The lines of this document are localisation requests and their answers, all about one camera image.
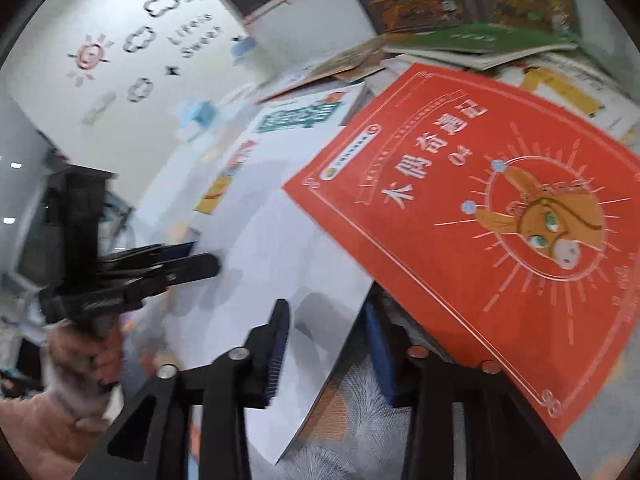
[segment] donkey illustration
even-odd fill
[[[505,166],[502,174],[515,187],[522,202],[512,202],[505,215],[478,208],[480,224],[496,234],[517,234],[538,254],[563,269],[580,261],[580,246],[604,248],[604,220],[596,197],[581,186],[553,189],[540,186],[524,170]]]

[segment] blue pom-pom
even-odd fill
[[[507,165],[502,160],[496,158],[495,160],[491,161],[491,169],[497,171],[498,173],[502,173],[507,169]]]
[[[465,200],[460,206],[460,209],[462,209],[462,212],[468,215],[472,215],[473,213],[475,213],[477,208],[478,207],[476,206],[476,203],[473,200]]]

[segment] person's arm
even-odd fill
[[[0,428],[33,480],[70,480],[107,428],[102,415],[110,392],[103,385],[118,381],[121,366],[118,326],[104,341],[67,323],[49,333],[45,392],[30,400],[0,401]]]

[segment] red book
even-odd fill
[[[560,437],[640,303],[640,160],[562,108],[413,65],[285,186],[462,364]]]

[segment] green book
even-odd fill
[[[562,50],[575,44],[565,35],[499,23],[471,23],[422,34],[388,34],[387,52],[420,55],[421,50],[500,54],[517,50]]]

